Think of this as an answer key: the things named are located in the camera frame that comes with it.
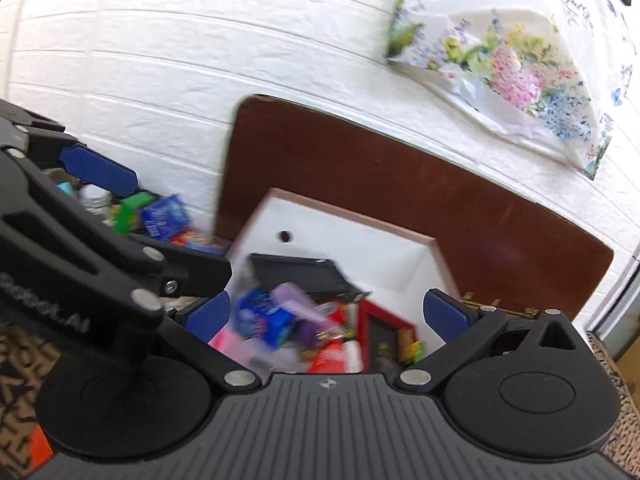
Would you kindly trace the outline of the black tray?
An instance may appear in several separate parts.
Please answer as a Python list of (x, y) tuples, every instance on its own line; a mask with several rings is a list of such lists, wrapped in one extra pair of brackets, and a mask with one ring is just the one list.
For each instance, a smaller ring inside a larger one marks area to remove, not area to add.
[(278, 286), (290, 283), (318, 304), (338, 300), (349, 304), (371, 295), (344, 277), (333, 260), (260, 254), (253, 252), (248, 258), (257, 286), (272, 292)]

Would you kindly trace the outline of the brown cardboard box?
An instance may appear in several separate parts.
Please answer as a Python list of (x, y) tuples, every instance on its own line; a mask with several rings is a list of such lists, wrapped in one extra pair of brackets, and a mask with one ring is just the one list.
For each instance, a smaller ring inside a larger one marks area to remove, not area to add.
[(331, 260), (367, 300), (416, 326), (427, 353), (444, 345), (424, 320), (423, 298), (431, 288), (460, 294), (433, 237), (273, 188), (228, 252), (232, 301), (248, 289), (253, 252)]

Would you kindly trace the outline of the red picture frame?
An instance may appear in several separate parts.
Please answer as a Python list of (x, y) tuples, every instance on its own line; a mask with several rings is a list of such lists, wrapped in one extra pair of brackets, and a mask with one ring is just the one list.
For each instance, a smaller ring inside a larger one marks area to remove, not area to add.
[(366, 372), (406, 367), (416, 355), (416, 326), (369, 300), (358, 302), (356, 338)]

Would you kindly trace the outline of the dark red chair back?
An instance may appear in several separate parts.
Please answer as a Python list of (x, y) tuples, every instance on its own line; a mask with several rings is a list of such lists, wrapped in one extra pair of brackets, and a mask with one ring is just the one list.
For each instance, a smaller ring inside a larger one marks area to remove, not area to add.
[(478, 304), (578, 315), (614, 252), (550, 209), (436, 155), (274, 96), (240, 103), (215, 232), (232, 240), (273, 188), (434, 237)]

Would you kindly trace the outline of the floral plastic bag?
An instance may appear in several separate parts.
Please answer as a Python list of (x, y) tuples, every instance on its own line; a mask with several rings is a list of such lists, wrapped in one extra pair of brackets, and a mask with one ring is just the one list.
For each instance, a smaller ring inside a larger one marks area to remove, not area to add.
[(548, 18), (430, 13), (422, 0), (396, 0), (385, 57), (496, 136), (596, 176), (613, 118)]

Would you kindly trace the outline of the orange silicone scrubber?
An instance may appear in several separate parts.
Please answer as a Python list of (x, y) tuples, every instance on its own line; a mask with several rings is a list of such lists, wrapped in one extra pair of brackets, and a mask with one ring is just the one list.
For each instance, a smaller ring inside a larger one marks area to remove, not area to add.
[(50, 444), (39, 425), (35, 426), (29, 441), (29, 459), (32, 469), (37, 469), (54, 455)]

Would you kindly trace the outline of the blue small box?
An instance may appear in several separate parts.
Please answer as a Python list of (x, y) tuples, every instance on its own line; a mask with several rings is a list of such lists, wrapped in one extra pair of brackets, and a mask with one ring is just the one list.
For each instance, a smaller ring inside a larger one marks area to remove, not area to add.
[(190, 226), (190, 217), (182, 199), (165, 196), (141, 209), (141, 219), (149, 237), (170, 240)]

